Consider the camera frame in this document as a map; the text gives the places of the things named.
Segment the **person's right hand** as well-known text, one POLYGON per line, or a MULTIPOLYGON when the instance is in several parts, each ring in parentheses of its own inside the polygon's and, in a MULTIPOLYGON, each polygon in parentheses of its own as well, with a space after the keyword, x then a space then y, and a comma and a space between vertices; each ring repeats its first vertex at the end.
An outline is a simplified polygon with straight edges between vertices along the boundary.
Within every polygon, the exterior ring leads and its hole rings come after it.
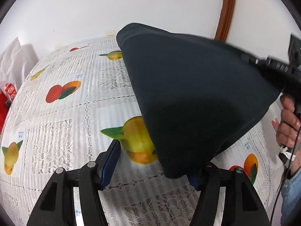
POLYGON ((278 119, 272 121, 272 126, 276 131, 276 141, 278 145, 294 147, 300 129, 300 120, 294 114, 295 104, 289 96, 282 95, 280 101, 283 107, 281 121, 278 119))

